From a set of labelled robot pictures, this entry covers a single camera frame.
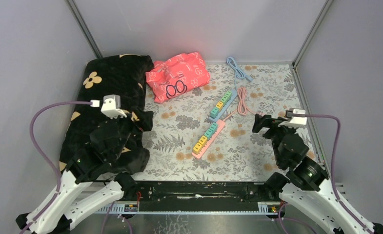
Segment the blue power strip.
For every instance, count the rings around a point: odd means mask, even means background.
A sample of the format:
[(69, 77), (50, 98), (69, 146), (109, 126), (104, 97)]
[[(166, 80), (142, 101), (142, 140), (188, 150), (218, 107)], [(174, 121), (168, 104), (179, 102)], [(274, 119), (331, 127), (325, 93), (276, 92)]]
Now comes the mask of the blue power strip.
[(243, 69), (237, 64), (236, 60), (233, 57), (228, 57), (226, 59), (226, 64), (234, 71), (235, 79), (233, 89), (226, 91), (220, 101), (213, 107), (209, 114), (209, 120), (211, 122), (217, 122), (222, 115), (227, 111), (228, 107), (232, 104), (235, 98), (238, 96), (237, 92), (237, 80), (247, 80), (252, 82), (253, 78), (246, 74)]

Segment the pink power strip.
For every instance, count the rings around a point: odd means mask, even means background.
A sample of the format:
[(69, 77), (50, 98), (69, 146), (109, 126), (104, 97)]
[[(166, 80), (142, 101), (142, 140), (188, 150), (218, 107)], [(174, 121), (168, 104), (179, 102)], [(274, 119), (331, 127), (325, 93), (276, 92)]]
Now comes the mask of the pink power strip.
[(238, 92), (238, 96), (235, 99), (238, 99), (238, 106), (237, 106), (236, 110), (231, 112), (230, 114), (228, 114), (224, 119), (220, 118), (217, 122), (215, 122), (215, 123), (218, 124), (218, 128), (217, 128), (216, 132), (213, 133), (212, 137), (208, 140), (207, 144), (202, 147), (202, 150), (200, 151), (199, 154), (194, 154), (193, 153), (193, 148), (192, 148), (191, 154), (192, 154), (192, 156), (194, 158), (196, 158), (196, 159), (201, 159), (202, 158), (204, 153), (208, 150), (208, 148), (215, 141), (216, 137), (220, 134), (220, 132), (225, 127), (225, 125), (226, 125), (225, 121), (227, 119), (229, 119), (230, 117), (232, 117), (232, 115), (234, 115), (235, 113), (238, 113), (238, 114), (240, 114), (242, 116), (245, 116), (248, 113), (251, 113), (251, 114), (255, 114), (256, 113), (256, 112), (250, 110), (248, 108), (248, 106), (246, 105), (246, 103), (245, 103), (245, 99), (246, 99), (246, 95), (247, 95), (247, 89), (245, 87), (241, 86), (241, 87), (237, 88), (237, 92)]

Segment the green plug cube bottom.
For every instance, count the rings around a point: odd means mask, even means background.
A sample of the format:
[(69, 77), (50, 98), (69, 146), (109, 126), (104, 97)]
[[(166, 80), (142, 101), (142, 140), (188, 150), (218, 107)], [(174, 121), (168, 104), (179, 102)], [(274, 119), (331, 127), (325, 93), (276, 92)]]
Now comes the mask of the green plug cube bottom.
[(224, 94), (224, 96), (226, 96), (226, 97), (231, 97), (232, 94), (233, 94), (232, 91), (229, 90), (229, 91), (227, 91), (227, 92)]

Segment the green plug cube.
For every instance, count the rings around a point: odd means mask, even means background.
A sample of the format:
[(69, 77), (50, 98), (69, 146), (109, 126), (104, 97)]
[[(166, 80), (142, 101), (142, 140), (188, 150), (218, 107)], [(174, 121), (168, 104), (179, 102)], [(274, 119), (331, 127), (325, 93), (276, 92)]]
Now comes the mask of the green plug cube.
[(229, 91), (227, 91), (227, 92), (224, 94), (224, 96), (226, 96), (226, 97), (231, 97), (232, 94), (233, 94), (232, 91), (229, 90)]
[(221, 102), (222, 102), (222, 103), (227, 103), (227, 102), (229, 101), (229, 99), (230, 99), (230, 97), (223, 96), (223, 97), (221, 98)]

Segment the yellow plug cube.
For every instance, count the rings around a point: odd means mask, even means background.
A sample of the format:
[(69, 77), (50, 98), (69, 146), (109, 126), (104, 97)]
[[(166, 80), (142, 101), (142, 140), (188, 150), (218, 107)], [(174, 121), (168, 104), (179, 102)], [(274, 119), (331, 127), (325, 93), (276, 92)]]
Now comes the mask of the yellow plug cube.
[(196, 145), (193, 147), (193, 153), (194, 154), (199, 154), (200, 151), (202, 150), (203, 145), (201, 143), (196, 143)]
[(221, 111), (222, 108), (224, 107), (224, 103), (223, 103), (222, 101), (219, 101), (219, 102), (215, 105), (215, 107), (216, 107), (219, 111)]
[(199, 139), (198, 143), (203, 147), (207, 144), (208, 142), (208, 138), (206, 136), (201, 136), (201, 138)]

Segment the teal plug cube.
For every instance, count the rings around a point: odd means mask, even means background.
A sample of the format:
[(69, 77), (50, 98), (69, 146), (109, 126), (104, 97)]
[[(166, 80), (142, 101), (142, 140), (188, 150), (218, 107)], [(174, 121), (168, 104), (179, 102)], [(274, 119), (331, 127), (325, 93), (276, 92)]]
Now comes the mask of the teal plug cube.
[(211, 129), (207, 129), (204, 133), (204, 136), (209, 140), (212, 137), (213, 133), (214, 132)]
[(219, 108), (214, 107), (211, 112), (210, 112), (210, 117), (211, 118), (216, 118), (219, 114)]
[(213, 122), (213, 123), (211, 123), (209, 130), (211, 130), (214, 133), (214, 132), (216, 132), (217, 128), (218, 128), (218, 124)]

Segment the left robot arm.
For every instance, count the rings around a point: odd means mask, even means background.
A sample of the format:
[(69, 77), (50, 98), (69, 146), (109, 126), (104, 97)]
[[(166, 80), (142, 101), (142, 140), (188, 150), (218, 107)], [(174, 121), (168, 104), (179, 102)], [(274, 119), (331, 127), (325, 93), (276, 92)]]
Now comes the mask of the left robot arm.
[(134, 129), (135, 124), (127, 117), (102, 122), (91, 132), (90, 142), (69, 161), (49, 197), (34, 211), (17, 216), (19, 229), (33, 234), (68, 233), (108, 203), (131, 200), (136, 183), (129, 173), (122, 172), (99, 191), (75, 201), (100, 175), (111, 170)]

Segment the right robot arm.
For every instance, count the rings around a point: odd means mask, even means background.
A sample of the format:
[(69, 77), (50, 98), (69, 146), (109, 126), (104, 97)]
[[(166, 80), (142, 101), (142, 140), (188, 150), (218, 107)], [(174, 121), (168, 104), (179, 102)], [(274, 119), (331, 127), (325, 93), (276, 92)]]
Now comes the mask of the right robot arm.
[(266, 182), (266, 198), (279, 198), (304, 213), (328, 234), (383, 234), (383, 225), (364, 218), (342, 195), (327, 171), (306, 154), (309, 147), (297, 133), (307, 118), (300, 110), (287, 111), (285, 118), (255, 115), (254, 133), (266, 128), (275, 162), (286, 172), (274, 173)]

